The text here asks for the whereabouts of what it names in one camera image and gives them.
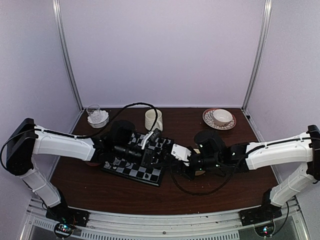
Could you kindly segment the cream bowl of black pieces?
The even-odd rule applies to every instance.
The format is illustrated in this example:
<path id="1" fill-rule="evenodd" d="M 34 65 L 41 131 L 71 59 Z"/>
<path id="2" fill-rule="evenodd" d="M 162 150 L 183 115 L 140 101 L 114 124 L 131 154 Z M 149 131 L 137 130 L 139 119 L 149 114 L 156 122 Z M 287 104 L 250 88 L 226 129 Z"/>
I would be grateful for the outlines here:
<path id="1" fill-rule="evenodd" d="M 197 154 L 200 153 L 199 149 L 197 149 L 197 148 L 194 148 L 193 150 L 194 150 Z"/>

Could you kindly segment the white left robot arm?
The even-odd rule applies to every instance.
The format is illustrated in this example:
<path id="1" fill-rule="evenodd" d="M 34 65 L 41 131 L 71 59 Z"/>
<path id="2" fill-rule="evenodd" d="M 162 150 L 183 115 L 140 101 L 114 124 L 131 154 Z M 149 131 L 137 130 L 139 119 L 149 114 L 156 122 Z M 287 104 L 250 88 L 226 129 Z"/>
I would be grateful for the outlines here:
<path id="1" fill-rule="evenodd" d="M 6 150 L 2 166 L 20 177 L 61 222 L 69 221 L 72 211 L 62 192 L 39 172 L 33 155 L 70 157 L 98 165 L 124 160 L 138 167 L 159 168 L 165 150 L 158 129 L 142 136 L 127 120 L 114 122 L 110 131 L 101 136 L 80 136 L 43 128 L 32 118 L 26 118 L 2 148 Z"/>

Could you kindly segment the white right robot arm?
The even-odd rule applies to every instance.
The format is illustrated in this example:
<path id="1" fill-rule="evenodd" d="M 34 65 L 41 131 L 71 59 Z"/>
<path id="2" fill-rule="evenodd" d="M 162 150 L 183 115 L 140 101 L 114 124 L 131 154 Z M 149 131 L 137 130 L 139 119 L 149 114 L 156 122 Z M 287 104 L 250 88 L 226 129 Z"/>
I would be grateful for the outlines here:
<path id="1" fill-rule="evenodd" d="M 213 130 L 196 134 L 194 141 L 199 153 L 174 144 L 171 154 L 191 171 L 231 168 L 246 172 L 271 165 L 299 162 L 300 166 L 282 183 L 264 194 L 256 210 L 259 220 L 268 220 L 291 197 L 320 179 L 320 130 L 309 125 L 297 136 L 269 141 L 234 144 L 226 147 Z"/>

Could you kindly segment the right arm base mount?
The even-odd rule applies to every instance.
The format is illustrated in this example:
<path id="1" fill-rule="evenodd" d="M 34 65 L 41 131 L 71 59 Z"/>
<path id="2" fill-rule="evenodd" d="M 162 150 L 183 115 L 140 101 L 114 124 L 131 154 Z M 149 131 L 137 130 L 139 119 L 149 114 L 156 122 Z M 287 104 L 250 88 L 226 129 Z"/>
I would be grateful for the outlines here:
<path id="1" fill-rule="evenodd" d="M 255 233 L 260 237 L 271 237 L 275 232 L 274 219 L 282 216 L 281 207 L 259 206 L 239 212 L 242 226 L 255 225 Z"/>

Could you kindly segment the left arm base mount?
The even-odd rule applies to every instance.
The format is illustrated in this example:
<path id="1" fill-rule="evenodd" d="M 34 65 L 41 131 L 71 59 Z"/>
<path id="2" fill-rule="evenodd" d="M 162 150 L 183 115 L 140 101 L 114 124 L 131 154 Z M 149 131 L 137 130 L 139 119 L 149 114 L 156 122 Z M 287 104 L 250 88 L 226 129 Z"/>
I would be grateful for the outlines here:
<path id="1" fill-rule="evenodd" d="M 78 227 L 86 227 L 90 213 L 85 210 L 75 208 L 68 208 L 66 212 L 59 214 L 49 208 L 46 210 L 46 218 L 55 220 L 57 223 L 53 227 L 54 234 L 60 238 L 65 239 L 70 237 Z"/>

